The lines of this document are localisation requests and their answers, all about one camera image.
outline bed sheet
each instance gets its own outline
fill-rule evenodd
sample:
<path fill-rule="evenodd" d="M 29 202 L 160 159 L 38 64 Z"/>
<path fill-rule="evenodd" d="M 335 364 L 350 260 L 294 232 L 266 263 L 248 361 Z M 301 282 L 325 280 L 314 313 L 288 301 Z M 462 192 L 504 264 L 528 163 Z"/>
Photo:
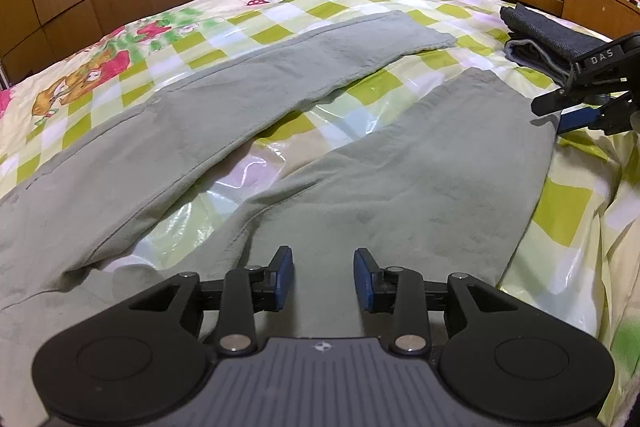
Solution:
<path fill-rule="evenodd" d="M 219 60 L 388 10 L 457 38 L 454 48 L 403 57 L 290 114 L 209 171 L 103 269 L 172 266 L 246 198 L 393 121 L 466 68 L 492 70 L 529 98 L 553 90 L 549 78 L 504 57 L 502 6 L 497 0 L 196 0 L 127 24 L 4 95 L 0 196 L 94 126 Z M 616 384 L 602 412 L 607 423 L 640 357 L 639 157 L 633 133 L 608 138 L 580 130 L 559 137 L 538 206 L 500 283 L 612 350 Z"/>

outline metal bolt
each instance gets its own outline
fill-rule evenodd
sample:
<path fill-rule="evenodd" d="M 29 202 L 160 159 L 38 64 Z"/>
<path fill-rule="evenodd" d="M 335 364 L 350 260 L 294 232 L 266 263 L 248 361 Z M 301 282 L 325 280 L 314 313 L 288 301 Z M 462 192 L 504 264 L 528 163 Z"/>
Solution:
<path fill-rule="evenodd" d="M 225 335 L 220 339 L 220 347 L 228 351 L 242 351 L 249 346 L 251 346 L 251 339 L 246 335 L 240 335 L 238 333 Z"/>
<path fill-rule="evenodd" d="M 427 345 L 427 341 L 420 335 L 402 335 L 396 338 L 396 347 L 412 353 L 414 351 L 420 351 Z"/>

